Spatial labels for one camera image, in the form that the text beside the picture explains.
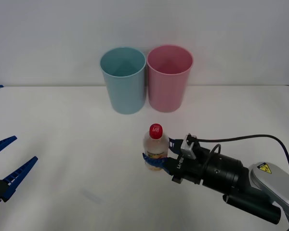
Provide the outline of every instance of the yellow warning sticker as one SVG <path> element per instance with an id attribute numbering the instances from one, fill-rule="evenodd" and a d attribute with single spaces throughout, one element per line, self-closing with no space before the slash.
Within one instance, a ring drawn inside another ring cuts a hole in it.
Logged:
<path id="1" fill-rule="evenodd" d="M 268 166 L 267 163 L 263 163 L 263 164 L 259 165 L 257 168 L 259 168 L 262 171 L 265 171 L 267 173 L 272 174 L 271 169 L 270 169 L 270 167 Z"/>

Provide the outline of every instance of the plastic bottle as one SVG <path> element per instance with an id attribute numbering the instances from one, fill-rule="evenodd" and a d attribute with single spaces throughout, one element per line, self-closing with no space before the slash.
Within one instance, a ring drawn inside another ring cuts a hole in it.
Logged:
<path id="1" fill-rule="evenodd" d="M 164 158 L 167 157 L 168 147 L 169 138 L 163 134 L 162 126 L 160 124 L 152 124 L 144 137 L 145 154 L 154 159 Z M 150 170 L 161 170 L 161 168 L 154 167 L 147 162 L 145 165 Z"/>

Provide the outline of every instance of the plastic cup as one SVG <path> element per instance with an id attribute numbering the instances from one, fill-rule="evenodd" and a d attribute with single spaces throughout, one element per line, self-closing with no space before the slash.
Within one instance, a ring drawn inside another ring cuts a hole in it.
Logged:
<path id="1" fill-rule="evenodd" d="M 145 102 L 145 55 L 131 47 L 108 51 L 100 65 L 112 107 L 121 114 L 138 112 Z"/>
<path id="2" fill-rule="evenodd" d="M 147 58 L 150 105 L 160 112 L 173 112 L 182 103 L 192 54 L 176 45 L 153 49 Z"/>

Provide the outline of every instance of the table surface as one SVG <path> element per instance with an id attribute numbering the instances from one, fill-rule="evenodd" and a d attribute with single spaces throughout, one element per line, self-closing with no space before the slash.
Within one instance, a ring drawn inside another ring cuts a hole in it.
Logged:
<path id="1" fill-rule="evenodd" d="M 176 184 L 142 159 L 152 123 L 167 135 L 201 139 L 251 134 L 280 138 L 289 151 L 288 86 L 190 86 L 173 113 L 146 102 L 133 115 L 110 105 L 105 87 L 0 89 L 0 179 L 33 156 L 39 160 L 7 203 L 0 231 L 285 231 L 227 205 L 222 195 L 191 182 Z M 212 148 L 213 143 L 204 143 Z M 268 161 L 289 173 L 279 144 L 268 138 L 222 144 L 244 166 Z"/>

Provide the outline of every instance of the pink cup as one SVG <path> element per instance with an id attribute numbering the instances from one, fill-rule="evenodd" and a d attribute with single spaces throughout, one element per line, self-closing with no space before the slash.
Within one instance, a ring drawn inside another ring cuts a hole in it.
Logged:
<path id="1" fill-rule="evenodd" d="M 150 105 L 160 112 L 177 110 L 193 65 L 192 54 L 176 45 L 164 45 L 150 51 L 147 63 Z"/>

